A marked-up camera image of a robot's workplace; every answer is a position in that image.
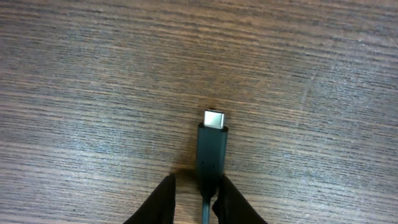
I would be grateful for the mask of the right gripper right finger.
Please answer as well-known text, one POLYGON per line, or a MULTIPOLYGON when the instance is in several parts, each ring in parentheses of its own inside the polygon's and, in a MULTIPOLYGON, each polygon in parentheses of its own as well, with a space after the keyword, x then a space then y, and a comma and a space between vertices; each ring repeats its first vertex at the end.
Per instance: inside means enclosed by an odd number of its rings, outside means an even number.
POLYGON ((267 224, 225 175, 212 210, 219 224, 267 224))

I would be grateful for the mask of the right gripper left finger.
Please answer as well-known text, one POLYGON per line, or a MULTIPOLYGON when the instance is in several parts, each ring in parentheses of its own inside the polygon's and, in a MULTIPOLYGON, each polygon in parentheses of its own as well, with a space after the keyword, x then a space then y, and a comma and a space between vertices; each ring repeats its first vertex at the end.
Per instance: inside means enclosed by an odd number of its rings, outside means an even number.
POLYGON ((123 224, 173 224, 175 191, 175 174, 169 174, 123 224))

